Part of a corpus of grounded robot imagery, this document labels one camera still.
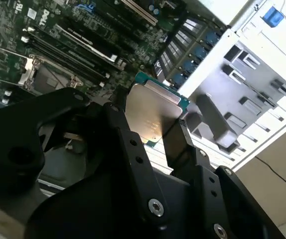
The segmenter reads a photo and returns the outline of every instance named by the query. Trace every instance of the ram slot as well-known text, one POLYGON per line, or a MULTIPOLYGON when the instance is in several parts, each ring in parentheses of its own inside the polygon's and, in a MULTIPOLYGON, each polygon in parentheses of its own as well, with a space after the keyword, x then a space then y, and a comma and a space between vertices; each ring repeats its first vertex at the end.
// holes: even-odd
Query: ram slot
POLYGON ((151 25, 156 26, 158 20, 151 16, 147 11, 145 11, 142 7, 137 5, 132 0, 121 0, 126 6, 128 6, 130 9, 135 11, 138 15, 140 15, 142 18, 144 18, 146 21, 148 21, 151 25))
POLYGON ((106 79, 100 75, 93 75, 94 72, 91 70, 91 68, 76 61, 65 53, 58 51, 51 45, 42 42, 40 39, 30 41, 29 45, 48 59, 58 63, 64 68, 73 72, 75 75, 84 78, 85 80, 89 80, 96 85, 100 85, 102 82, 106 81, 106 79))
POLYGON ((51 46, 55 45, 55 48, 58 49, 60 52, 69 55, 69 58, 71 59, 77 59, 79 62, 82 62, 94 73, 99 74, 100 76, 107 79, 110 77, 111 74, 107 70, 105 70, 98 62, 89 58, 85 54, 82 54, 81 51, 72 49, 63 42, 43 32, 42 30, 37 29, 32 31, 31 29, 32 28, 30 28, 30 31, 28 31, 27 33, 29 36, 32 37, 34 41, 42 41, 44 44, 48 44, 48 42, 51 42, 51 46))

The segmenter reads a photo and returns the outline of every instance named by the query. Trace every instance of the computer component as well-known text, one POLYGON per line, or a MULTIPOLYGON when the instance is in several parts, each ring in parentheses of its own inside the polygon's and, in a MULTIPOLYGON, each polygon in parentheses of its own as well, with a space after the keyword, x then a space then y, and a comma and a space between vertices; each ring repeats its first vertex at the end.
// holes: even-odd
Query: computer component
POLYGON ((46 65, 64 75, 64 86, 109 98, 118 85, 129 87, 138 71, 152 73, 166 39, 187 15, 180 0, 153 7, 143 1, 0 1, 0 82, 33 94, 62 87, 56 79, 45 79, 52 85, 45 91, 34 87, 32 62, 38 60, 40 72, 46 65))
MULTIPOLYGON (((194 145, 234 170, 286 132, 286 2, 251 7, 178 89, 191 100, 183 117, 194 145)), ((150 157, 168 172, 162 143, 154 148, 150 157)))
POLYGON ((167 80, 178 90, 216 45, 222 33, 213 22, 189 16, 154 64, 159 81, 167 80))
POLYGON ((125 113, 130 129, 154 146, 180 117, 189 100, 143 72, 127 96, 125 113))

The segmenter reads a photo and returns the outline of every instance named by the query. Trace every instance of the screw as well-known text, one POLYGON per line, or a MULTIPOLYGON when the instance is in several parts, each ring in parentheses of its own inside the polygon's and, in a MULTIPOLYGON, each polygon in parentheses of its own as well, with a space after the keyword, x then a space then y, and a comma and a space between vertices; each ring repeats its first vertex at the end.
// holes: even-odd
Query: screw
POLYGON ((40 62, 38 59, 34 59, 33 62, 32 62, 32 64, 33 64, 36 68, 38 68, 38 67, 40 66, 41 62, 40 62))
POLYGON ((29 37, 22 36, 21 37, 21 41, 23 41, 24 43, 28 43, 29 42, 29 37))
POLYGON ((200 149, 199 152, 200 152, 204 157, 207 156, 207 154, 206 154, 202 149, 200 149))
POLYGON ((214 231, 220 239, 227 239, 227 233, 226 233, 225 229, 222 228, 221 225, 215 224, 214 225, 214 231))
POLYGON ((148 208, 157 217, 162 217, 164 215, 164 207, 162 203, 157 199, 151 199, 148 202, 148 208))
POLYGON ((117 112, 119 112, 119 109, 118 109, 118 107, 111 105, 111 108, 112 108, 114 111, 117 111, 117 112))
POLYGON ((225 168, 225 171, 226 171, 226 173, 227 173, 228 175, 232 175, 232 171, 229 170, 228 168, 225 168))

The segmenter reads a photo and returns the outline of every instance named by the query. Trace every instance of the black plastic bracket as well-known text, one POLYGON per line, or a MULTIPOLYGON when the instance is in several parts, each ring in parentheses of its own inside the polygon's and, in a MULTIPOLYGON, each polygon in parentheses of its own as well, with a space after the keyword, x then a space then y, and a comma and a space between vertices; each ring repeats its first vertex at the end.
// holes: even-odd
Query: black plastic bracket
POLYGON ((0 193, 32 187, 44 166, 40 127, 89 102, 78 90, 64 88, 0 109, 0 193))
POLYGON ((115 174, 115 182, 128 185, 125 195, 133 198, 135 208, 141 218, 152 227, 162 230, 166 228, 169 219, 169 209, 166 200, 155 177, 140 136, 130 131, 123 109, 111 103, 106 103, 102 109, 104 137, 114 139, 117 144, 111 148, 110 162, 119 173, 115 174), (159 213, 151 208, 150 200, 159 201, 159 213))

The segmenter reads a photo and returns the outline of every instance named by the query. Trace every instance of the pcie slot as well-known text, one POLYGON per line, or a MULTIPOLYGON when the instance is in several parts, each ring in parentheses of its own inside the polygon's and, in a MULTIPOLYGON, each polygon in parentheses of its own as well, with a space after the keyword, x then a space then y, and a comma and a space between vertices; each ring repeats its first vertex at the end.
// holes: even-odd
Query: pcie slot
POLYGON ((114 2, 104 0, 96 1, 96 12, 98 10, 104 10, 106 14, 111 15, 118 23, 124 25, 129 30, 134 31, 139 29, 144 32, 147 31, 146 26, 134 19, 134 14, 126 10, 121 4, 115 5, 114 2))
POLYGON ((74 36, 73 34, 71 34, 70 32, 66 31, 64 28, 62 28, 59 25, 56 25, 63 33, 66 37, 68 37, 69 39, 73 40, 75 43, 77 43, 78 45, 82 46, 84 49, 88 50, 89 52, 91 52, 92 54, 98 56, 99 58, 101 58, 102 60, 104 60, 105 62, 109 63, 110 65, 112 65, 113 67, 117 68, 120 71, 123 71, 126 64, 119 64, 119 61, 117 60, 117 63, 114 63, 113 61, 109 60, 104 54, 102 54, 101 52, 99 52, 98 50, 96 50, 95 48, 93 48, 91 46, 91 44, 89 42, 86 42, 82 39, 80 39, 79 37, 74 36))
POLYGON ((75 59, 66 55, 63 52, 58 51, 57 49, 53 49, 52 46, 49 46, 47 43, 41 40, 31 41, 30 46, 35 50, 39 51, 41 54, 46 56, 48 59, 57 62, 59 65, 67 68, 68 70, 74 72, 75 75, 81 76, 85 80, 89 80, 94 84, 100 85, 101 82, 105 82, 106 79, 102 76, 96 74, 93 75, 93 71, 91 68, 86 65, 76 62, 75 59))
POLYGON ((151 16, 148 12, 146 12, 142 7, 137 5, 134 1, 132 0, 121 0, 126 6, 128 6, 130 9, 135 11, 138 15, 143 17, 146 21, 148 21, 150 24, 153 26, 156 26, 158 20, 151 16))
POLYGON ((109 11, 102 11, 96 8, 95 15, 99 16, 107 24, 111 25, 113 29, 121 36, 126 36, 132 41, 139 43, 141 40, 138 36, 134 34, 136 29, 129 27, 128 25, 122 24, 121 21, 112 16, 109 11))
POLYGON ((70 48, 61 41, 54 39, 47 33, 41 30, 32 31, 31 29, 27 31, 27 33, 29 34, 29 36, 32 37, 33 41, 40 41, 43 44, 49 45, 50 47, 53 47, 53 45, 55 45, 54 49, 61 52, 62 54, 66 54, 68 58, 75 59, 77 62, 83 63, 87 66, 89 70, 93 71, 95 74, 98 74, 107 79, 110 77, 110 73, 107 72, 103 67, 101 67, 101 65, 99 65, 97 62, 93 61, 91 58, 88 58, 83 54, 80 54, 78 51, 70 48))
POLYGON ((72 30, 71 28, 67 28, 65 29, 64 27, 62 26, 59 26, 59 29, 64 31, 65 34, 67 34, 68 36, 72 37, 74 40, 78 41, 78 42, 81 42, 82 44, 86 45, 87 48, 89 50, 91 50, 93 53, 95 53, 96 55, 99 55, 103 58, 105 58, 106 60, 108 61, 111 61, 111 62, 115 62, 115 60, 117 59, 117 55, 115 54, 109 54, 109 55, 106 55, 106 53, 103 53, 102 51, 98 50, 97 48, 93 47, 93 42, 90 41, 89 39, 83 37, 82 35, 78 34, 76 31, 72 30))

